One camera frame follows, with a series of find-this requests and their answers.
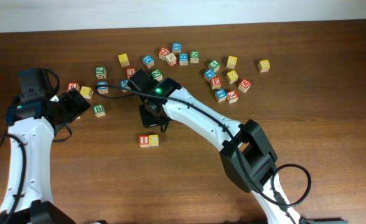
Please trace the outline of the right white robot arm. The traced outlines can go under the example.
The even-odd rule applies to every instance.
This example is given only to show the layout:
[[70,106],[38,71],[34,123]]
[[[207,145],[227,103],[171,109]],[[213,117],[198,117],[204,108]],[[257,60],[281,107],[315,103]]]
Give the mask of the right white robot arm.
[[171,78],[158,81],[138,70],[128,86],[140,94],[139,107],[145,127],[178,121],[217,150],[227,177],[241,190],[254,195],[268,223],[304,223],[282,190],[276,161],[278,156],[261,126],[227,118],[196,100]]

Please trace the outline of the red I block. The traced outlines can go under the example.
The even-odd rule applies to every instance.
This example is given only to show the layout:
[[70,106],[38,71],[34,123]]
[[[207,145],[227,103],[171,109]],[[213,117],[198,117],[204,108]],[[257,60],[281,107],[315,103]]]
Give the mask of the red I block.
[[139,146],[140,147],[149,147],[149,136],[139,136]]

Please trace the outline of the yellow C block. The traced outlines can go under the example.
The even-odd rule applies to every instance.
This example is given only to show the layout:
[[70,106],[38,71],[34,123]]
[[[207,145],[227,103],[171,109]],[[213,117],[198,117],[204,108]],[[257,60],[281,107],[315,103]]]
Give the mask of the yellow C block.
[[158,147],[159,136],[157,134],[149,135],[149,145],[151,147]]

